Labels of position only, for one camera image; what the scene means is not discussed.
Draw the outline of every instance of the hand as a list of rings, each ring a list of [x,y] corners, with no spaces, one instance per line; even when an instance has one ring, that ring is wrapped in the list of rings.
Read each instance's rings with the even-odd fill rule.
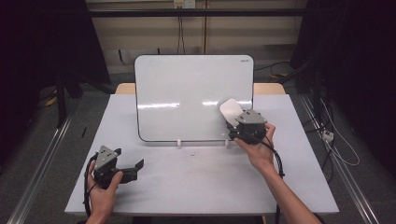
[[[88,223],[107,223],[113,212],[114,203],[116,201],[116,189],[121,182],[123,172],[119,171],[111,180],[107,189],[101,189],[93,179],[92,172],[95,167],[95,161],[91,162],[88,175],[88,189],[91,189],[91,207],[92,213],[88,218]]]
[[[264,124],[265,128],[267,128],[267,134],[262,141],[270,146],[273,146],[273,136],[275,132],[275,126],[266,123]],[[246,142],[239,138],[234,139],[235,143],[238,144],[242,149],[244,149],[248,155],[250,163],[256,168],[259,172],[264,171],[274,171],[274,153],[271,149],[266,147],[265,145],[259,143],[257,145],[248,145]]]

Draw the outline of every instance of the whiteboard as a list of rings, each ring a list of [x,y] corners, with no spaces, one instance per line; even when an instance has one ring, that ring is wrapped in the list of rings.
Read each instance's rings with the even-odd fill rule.
[[[252,107],[248,55],[143,55],[135,63],[139,137],[146,142],[229,139],[219,106]]]

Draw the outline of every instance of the table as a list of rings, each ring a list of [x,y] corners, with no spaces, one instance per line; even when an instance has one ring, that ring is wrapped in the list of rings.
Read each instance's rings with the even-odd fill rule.
[[[267,85],[255,84],[255,93]],[[283,90],[271,85],[274,89]],[[148,146],[137,135],[133,85],[111,95],[88,158],[101,145],[122,148],[118,167],[145,159],[137,181],[120,185],[114,213],[124,216],[252,216],[271,214],[276,202],[263,178],[236,144]],[[329,186],[287,94],[255,94],[254,109],[276,125],[274,142],[285,181],[311,211],[338,212]],[[83,173],[65,208],[84,215]]]

